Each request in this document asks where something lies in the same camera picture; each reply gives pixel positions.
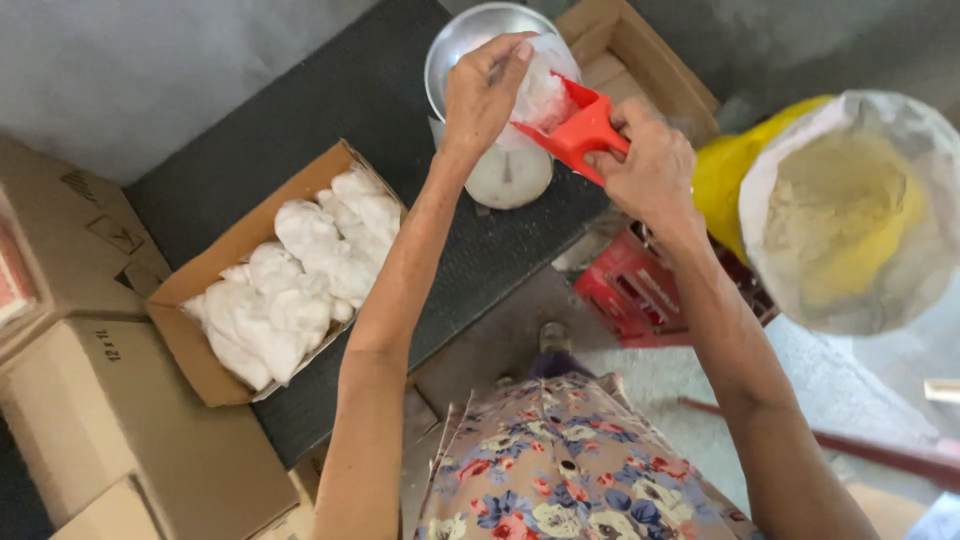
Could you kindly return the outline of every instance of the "gray wall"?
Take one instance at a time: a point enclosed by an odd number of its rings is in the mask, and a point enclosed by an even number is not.
[[[960,116],[956,0],[631,1],[754,111],[885,86]],[[373,2],[0,0],[0,133],[132,182]]]

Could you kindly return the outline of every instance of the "yellow powder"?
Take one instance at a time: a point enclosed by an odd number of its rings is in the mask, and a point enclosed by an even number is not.
[[[838,131],[780,162],[764,249],[825,307],[866,293],[926,201],[910,163],[884,137]]]

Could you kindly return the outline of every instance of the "purple pants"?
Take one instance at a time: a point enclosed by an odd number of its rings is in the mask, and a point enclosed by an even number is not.
[[[590,379],[596,379],[587,367],[567,351],[540,353],[530,366],[530,379],[553,379],[568,373],[579,373]]]

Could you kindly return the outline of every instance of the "hand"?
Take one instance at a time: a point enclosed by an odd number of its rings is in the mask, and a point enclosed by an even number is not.
[[[446,131],[442,146],[479,158],[510,120],[520,82],[527,74],[534,48],[526,42],[536,32],[501,34],[460,58],[447,74]],[[493,69],[501,77],[492,82]]]
[[[613,110],[611,125],[631,141],[627,156],[590,152],[585,156],[621,209],[653,231],[660,245],[701,239],[703,216],[693,206],[690,181],[697,156],[684,134],[663,124],[642,99]]]

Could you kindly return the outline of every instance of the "stainless steel bowl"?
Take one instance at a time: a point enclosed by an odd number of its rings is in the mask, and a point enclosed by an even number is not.
[[[426,96],[437,116],[446,120],[446,72],[460,57],[501,34],[528,31],[560,34],[550,19],[509,2],[481,4],[453,17],[434,38],[423,69]]]

